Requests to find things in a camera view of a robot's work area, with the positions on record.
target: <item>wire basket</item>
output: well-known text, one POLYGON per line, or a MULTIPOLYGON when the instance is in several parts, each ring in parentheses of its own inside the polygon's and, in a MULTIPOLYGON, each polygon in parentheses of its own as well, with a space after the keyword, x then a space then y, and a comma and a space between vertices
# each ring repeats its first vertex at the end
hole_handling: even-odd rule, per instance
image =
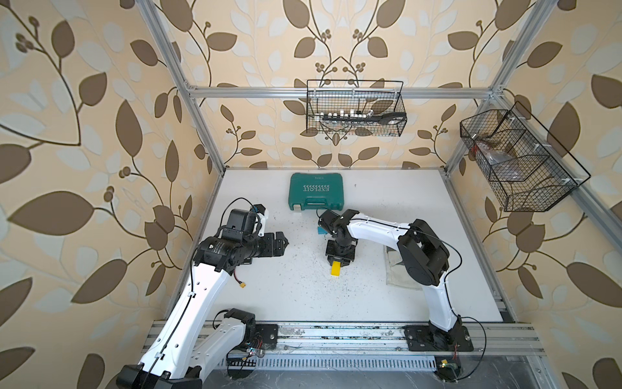
POLYGON ((307 132, 400 136, 402 81, 307 80, 307 132))
POLYGON ((590 173, 533 115, 556 147, 563 149, 584 173, 564 167, 552 146, 535 137, 517 102, 510 110, 488 110, 460 122, 460 137, 490 183, 504 211, 545 212, 588 180, 590 173))

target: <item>white table surface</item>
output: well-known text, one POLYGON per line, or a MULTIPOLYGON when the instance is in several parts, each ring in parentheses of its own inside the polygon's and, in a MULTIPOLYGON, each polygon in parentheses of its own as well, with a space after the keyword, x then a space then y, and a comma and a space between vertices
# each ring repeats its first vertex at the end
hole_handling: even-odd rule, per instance
MULTIPOLYGON (((215 233, 224 208, 237 197, 269 210, 266 232, 283 231, 289 240, 285 255, 255 258, 237 267, 241 288, 233 277, 225 285, 209 318, 221 309, 255 313, 259 321, 427 321, 422 291, 386 284, 383 246, 359 240, 354 262, 330 275, 325 256, 328 235, 317 233, 315 210, 289 210, 287 198, 292 170, 227 170, 207 223, 205 235, 215 233)), ((464 260, 449 278, 449 295, 456 313, 479 321, 502 321, 467 235, 435 170, 340 170, 346 209, 393 222, 425 220, 439 238, 460 250, 464 260)), ((247 210, 238 200, 230 209, 247 210)), ((226 223, 229 214, 225 215, 226 223)), ((459 263, 450 250, 450 269, 459 263)))

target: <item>beige wallpaper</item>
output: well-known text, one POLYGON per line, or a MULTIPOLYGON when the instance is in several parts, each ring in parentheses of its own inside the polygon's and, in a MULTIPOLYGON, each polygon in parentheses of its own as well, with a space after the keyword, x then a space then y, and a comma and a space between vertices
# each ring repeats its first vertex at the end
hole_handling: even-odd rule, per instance
POLYGON ((230 167, 444 166, 473 100, 404 100, 402 136, 369 136, 364 128, 306 130, 304 104, 277 99, 205 99, 201 108, 223 161, 230 167))
MULTIPOLYGON (((593 175, 586 185, 622 217, 622 3, 559 1, 523 61, 506 93, 579 158, 593 175)), ((622 387, 620 253, 571 198, 546 213, 501 212, 468 157, 453 181, 518 319, 534 324, 560 382, 622 387)))
POLYGON ((133 1, 101 5, 0 1, 3 388, 137 361, 216 180, 133 1))
POLYGON ((294 79, 487 87, 529 0, 155 0, 186 77, 202 87, 294 79))

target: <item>aluminum rail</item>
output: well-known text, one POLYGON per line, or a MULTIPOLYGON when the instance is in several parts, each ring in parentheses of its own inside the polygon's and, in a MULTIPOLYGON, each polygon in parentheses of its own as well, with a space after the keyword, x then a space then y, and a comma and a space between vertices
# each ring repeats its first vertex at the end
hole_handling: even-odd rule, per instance
MULTIPOLYGON (((143 348, 145 352, 157 338, 164 321, 155 321, 143 348)), ((410 352, 404 337, 404 326, 427 325, 426 322, 258 322, 277 324, 279 333, 275 350, 267 354, 299 355, 452 355, 453 352, 410 352)), ((486 330, 486 355, 522 356, 545 355, 544 347, 531 324, 482 323, 486 330)), ((464 326, 473 341, 472 352, 461 355, 480 355, 484 347, 484 333, 477 323, 464 326)), ((198 339, 204 339, 214 330, 206 321, 198 339)))
MULTIPOLYGON (((192 98, 305 98, 306 88, 262 87, 190 87, 192 98)), ((403 88, 402 98, 475 98, 486 99, 491 95, 488 88, 403 88)))

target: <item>black cable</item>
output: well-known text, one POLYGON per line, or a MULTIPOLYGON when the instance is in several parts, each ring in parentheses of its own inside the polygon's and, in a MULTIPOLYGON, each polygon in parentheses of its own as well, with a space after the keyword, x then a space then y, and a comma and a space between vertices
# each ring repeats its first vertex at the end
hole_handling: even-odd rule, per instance
MULTIPOLYGON (((169 338, 166 340, 166 342, 164 343, 164 346, 162 347, 162 350, 160 350, 160 354, 164 353, 164 349, 166 349, 166 347, 169 344, 170 339, 173 337, 173 334, 175 333, 175 330, 177 330, 177 327, 179 326, 179 323, 182 322, 182 318, 183 315, 186 313, 186 310, 188 309, 188 306, 190 305, 190 301, 192 301, 192 297, 194 295, 194 277, 192 274, 192 265, 190 265, 190 296, 188 297, 188 302, 186 303, 186 306, 183 308, 182 314, 181 316, 179 316, 179 320, 177 321, 177 324, 175 325, 175 327, 173 328, 173 331, 170 332, 169 338)), ((151 365, 151 367, 149 368, 149 371, 147 372, 147 375, 145 376, 144 381, 141 384, 141 389, 144 389, 145 387, 145 383, 147 383, 147 379, 149 378, 149 374, 151 374, 151 370, 153 370, 154 366, 156 365, 156 363, 160 360, 160 358, 156 358, 153 365, 151 365)))
POLYGON ((216 322, 216 318, 218 317, 218 315, 220 315, 221 313, 224 313, 224 312, 229 312, 229 310, 228 309, 223 309, 222 311, 218 311, 216 316, 214 316, 214 319, 211 321, 211 326, 212 326, 212 328, 214 328, 214 330, 216 329, 216 326, 214 326, 214 323, 216 322))
POLYGON ((225 210, 223 211, 223 215, 220 217, 220 223, 218 224, 218 226, 222 226, 223 225, 223 219, 225 218, 225 212, 227 212, 227 210, 229 209, 229 207, 231 206, 231 204, 235 203, 238 200, 244 200, 246 201, 248 204, 251 205, 251 209, 255 212, 257 212, 257 208, 255 208, 255 206, 253 205, 253 203, 251 203, 248 199, 245 199, 244 197, 238 197, 237 199, 235 199, 234 201, 230 202, 229 205, 226 206, 225 210))
MULTIPOLYGON (((434 238, 434 239, 436 239, 436 240, 438 240, 438 241, 441 241, 441 242, 442 242, 442 243, 444 243, 445 245, 447 245, 447 246, 451 247, 451 248, 452 248, 452 249, 456 252, 456 254, 458 254, 458 257, 460 258, 460 263, 458 264, 458 266, 456 266, 454 269, 451 269, 451 270, 450 270, 449 272, 447 272, 447 274, 445 275, 445 295, 446 295, 446 297, 447 297, 447 302, 449 303, 449 308, 451 309, 452 314, 453 314, 455 317, 458 317, 458 315, 456 314, 456 312, 453 310, 453 307, 452 307, 452 302, 451 302, 451 300, 449 300, 449 291, 447 290, 447 277, 449 277, 449 275, 450 275, 452 272, 456 271, 457 269, 459 269, 459 268, 462 266, 462 255, 460 254, 460 252, 459 252, 459 251, 458 251, 458 250, 457 250, 454 246, 450 245, 449 243, 445 242, 444 240, 442 240, 442 239, 440 239, 440 238, 438 238, 438 237, 435 237, 435 236, 430 235, 430 234, 425 233, 425 232, 421 232, 421 231, 414 230, 412 227, 410 227, 410 228, 400 227, 400 226, 391 225, 391 224, 387 224, 387 223, 383 223, 383 222, 378 222, 378 221, 376 221, 376 220, 371 220, 371 219, 362 219, 362 218, 352 218, 352 219, 350 219, 350 221, 352 221, 352 220, 362 220, 362 221, 364 221, 364 222, 374 222, 374 223, 377 223, 377 224, 385 225, 385 226, 387 226, 387 227, 399 228, 399 229, 401 229, 401 230, 408 230, 408 231, 413 231, 413 232, 415 232, 415 233, 421 233, 421 234, 423 234, 423 235, 427 235, 428 237, 431 237, 431 238, 434 238)), ((484 349, 481 351, 480 360, 479 360, 479 361, 477 361, 477 365, 475 365, 475 367, 473 368, 473 370, 471 370, 471 372, 470 372, 469 374, 465 375, 464 377, 456 378, 456 381, 464 380, 465 378, 470 377, 470 375, 471 375, 471 374, 473 374, 473 373, 475 372, 475 370, 477 370, 477 368, 480 366, 481 360, 483 360, 483 359, 484 359, 484 354, 486 353, 486 346, 488 345, 488 338, 486 337, 486 330, 484 329, 484 326, 482 325, 482 323, 480 323, 480 322, 479 322, 479 320, 475 319, 474 317, 470 317, 470 316, 463 316, 463 317, 464 317, 465 319, 471 319, 471 320, 474 320, 475 322, 477 322, 477 324, 479 324, 479 325, 480 325, 481 330, 484 332, 484 349)))
POLYGON ((475 320, 477 322, 477 324, 480 325, 481 330, 484 332, 484 349, 481 351, 480 360, 477 361, 477 365, 475 365, 473 370, 471 370, 471 372, 469 374, 465 375, 464 377, 456 378, 456 381, 464 380, 465 378, 470 377, 471 374, 475 373, 475 370, 477 370, 477 368, 480 366, 481 360, 484 359, 484 353, 486 352, 486 345, 488 343, 488 339, 486 338, 486 330, 484 330, 484 326, 480 323, 480 321, 478 319, 475 319, 474 317, 470 317, 470 316, 464 316, 464 318, 465 319, 475 320))

